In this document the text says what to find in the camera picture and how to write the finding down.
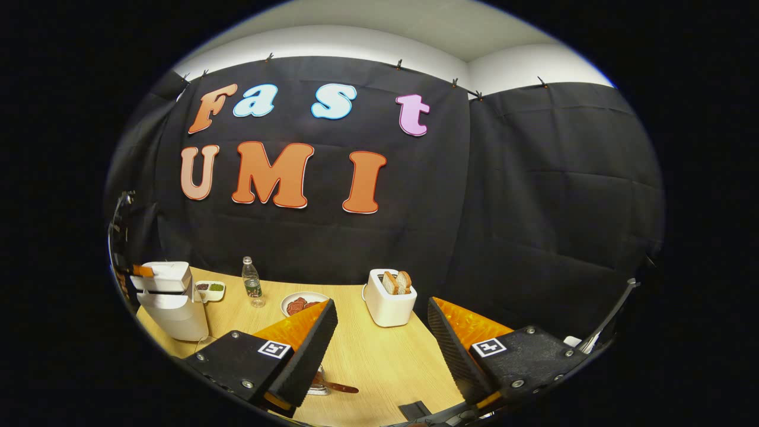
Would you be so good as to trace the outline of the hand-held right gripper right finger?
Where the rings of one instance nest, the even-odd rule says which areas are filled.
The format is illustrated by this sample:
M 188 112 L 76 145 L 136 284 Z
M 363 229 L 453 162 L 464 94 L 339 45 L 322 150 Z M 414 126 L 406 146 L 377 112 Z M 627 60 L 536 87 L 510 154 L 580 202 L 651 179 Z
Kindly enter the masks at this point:
M 514 330 L 442 298 L 429 299 L 428 321 L 464 401 L 479 410 L 522 406 L 591 357 L 539 327 Z

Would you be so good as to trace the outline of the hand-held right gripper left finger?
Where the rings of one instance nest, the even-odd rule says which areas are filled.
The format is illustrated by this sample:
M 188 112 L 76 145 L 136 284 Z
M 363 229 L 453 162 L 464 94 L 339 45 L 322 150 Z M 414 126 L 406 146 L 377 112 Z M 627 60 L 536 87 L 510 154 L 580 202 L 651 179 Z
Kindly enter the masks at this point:
M 238 399 L 291 417 L 314 382 L 337 324 L 328 298 L 257 333 L 226 333 L 183 362 Z

